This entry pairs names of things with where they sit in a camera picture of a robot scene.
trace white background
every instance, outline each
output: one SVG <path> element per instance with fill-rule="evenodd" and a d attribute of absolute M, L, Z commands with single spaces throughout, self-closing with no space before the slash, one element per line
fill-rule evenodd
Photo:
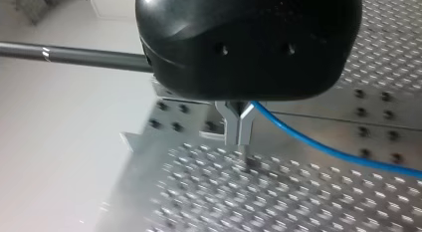
<path fill-rule="evenodd" d="M 142 53 L 134 22 L 86 0 L 32 26 L 0 4 L 0 41 Z M 91 232 L 155 100 L 150 74 L 0 58 L 0 231 Z"/>

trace metal surface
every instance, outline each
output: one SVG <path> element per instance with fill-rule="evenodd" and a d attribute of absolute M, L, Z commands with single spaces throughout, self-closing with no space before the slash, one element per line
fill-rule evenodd
<path fill-rule="evenodd" d="M 226 144 L 238 144 L 239 114 L 228 102 L 216 102 L 215 108 L 224 119 L 224 137 Z"/>
<path fill-rule="evenodd" d="M 0 56 L 151 73 L 143 55 L 0 42 Z"/>
<path fill-rule="evenodd" d="M 262 116 L 249 159 L 223 140 L 198 136 L 210 105 L 186 116 L 179 101 L 157 104 L 98 227 L 114 231 L 419 231 L 422 181 L 355 166 L 285 135 Z M 280 116 L 330 146 L 372 159 L 422 168 L 422 132 L 351 121 Z M 183 132 L 173 121 L 186 124 Z M 360 128 L 368 130 L 361 136 Z M 396 140 L 389 133 L 398 133 Z"/>
<path fill-rule="evenodd" d="M 420 95 L 422 0 L 363 0 L 360 33 L 339 82 Z"/>
<path fill-rule="evenodd" d="M 422 169 L 422 0 L 363 1 L 359 38 L 336 88 L 312 100 L 267 107 L 329 146 Z M 200 105 L 199 115 L 186 118 L 194 122 L 192 133 L 149 128 L 134 138 L 136 151 L 159 158 L 147 162 L 147 179 L 122 176 L 131 193 L 112 197 L 117 210 L 105 220 L 120 226 L 100 232 L 422 231 L 421 180 L 327 156 L 262 116 L 254 121 L 248 148 L 227 147 L 223 137 L 209 136 L 222 133 L 222 117 L 212 105 Z M 178 115 L 159 117 L 173 121 Z M 219 126 L 210 129 L 207 122 Z M 129 163 L 128 170 L 145 161 Z M 152 189 L 148 181 L 154 179 Z M 144 203 L 130 203 L 139 200 Z"/>
<path fill-rule="evenodd" d="M 258 111 L 251 104 L 248 104 L 240 115 L 239 142 L 240 145 L 249 145 L 252 134 L 252 124 Z"/>

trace metal mount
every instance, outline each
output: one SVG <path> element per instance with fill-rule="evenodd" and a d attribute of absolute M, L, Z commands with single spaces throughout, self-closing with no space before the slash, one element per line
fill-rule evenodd
<path fill-rule="evenodd" d="M 216 102 L 215 107 L 225 121 L 225 142 L 230 145 L 248 145 L 251 140 L 252 123 L 257 110 L 253 105 L 247 104 L 240 112 L 233 103 Z"/>

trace black plastic housing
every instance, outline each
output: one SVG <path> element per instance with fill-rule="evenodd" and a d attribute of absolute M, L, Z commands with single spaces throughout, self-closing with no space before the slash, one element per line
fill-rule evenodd
<path fill-rule="evenodd" d="M 136 0 L 156 78 L 196 100 L 290 101 L 338 80 L 361 0 Z"/>

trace screw hole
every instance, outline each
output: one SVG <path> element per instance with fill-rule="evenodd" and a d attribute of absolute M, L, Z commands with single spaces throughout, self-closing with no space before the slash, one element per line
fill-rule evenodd
<path fill-rule="evenodd" d="M 391 160 L 395 164 L 401 164 L 403 162 L 403 156 L 399 153 L 391 154 Z"/>
<path fill-rule="evenodd" d="M 394 119 L 395 115 L 392 111 L 384 111 L 384 118 L 385 119 Z"/>
<path fill-rule="evenodd" d="M 354 91 L 354 95 L 358 98 L 358 99 L 363 99 L 365 98 L 365 92 L 363 90 L 355 90 Z"/>
<path fill-rule="evenodd" d="M 364 148 L 360 150 L 360 157 L 362 158 L 369 158 L 370 157 L 370 150 Z"/>
<path fill-rule="evenodd" d="M 286 43 L 282 45 L 280 50 L 284 55 L 291 56 L 295 54 L 296 47 L 292 44 Z"/>
<path fill-rule="evenodd" d="M 390 141 L 396 141 L 400 138 L 400 134 L 395 130 L 389 131 L 387 136 Z"/>
<path fill-rule="evenodd" d="M 367 111 L 364 108 L 357 108 L 355 113 L 357 116 L 360 116 L 360 117 L 367 116 Z"/>
<path fill-rule="evenodd" d="M 360 126 L 357 128 L 358 129 L 358 134 L 361 137 L 367 137 L 369 136 L 369 129 L 364 127 L 364 126 Z"/>
<path fill-rule="evenodd" d="M 220 56 L 227 56 L 229 54 L 229 48 L 223 43 L 218 43 L 214 47 L 215 53 Z"/>
<path fill-rule="evenodd" d="M 383 93 L 381 94 L 381 99 L 382 99 L 384 102 L 391 102 L 391 101 L 393 100 L 393 97 L 391 96 L 391 94 L 390 94 L 390 93 L 383 92 Z"/>

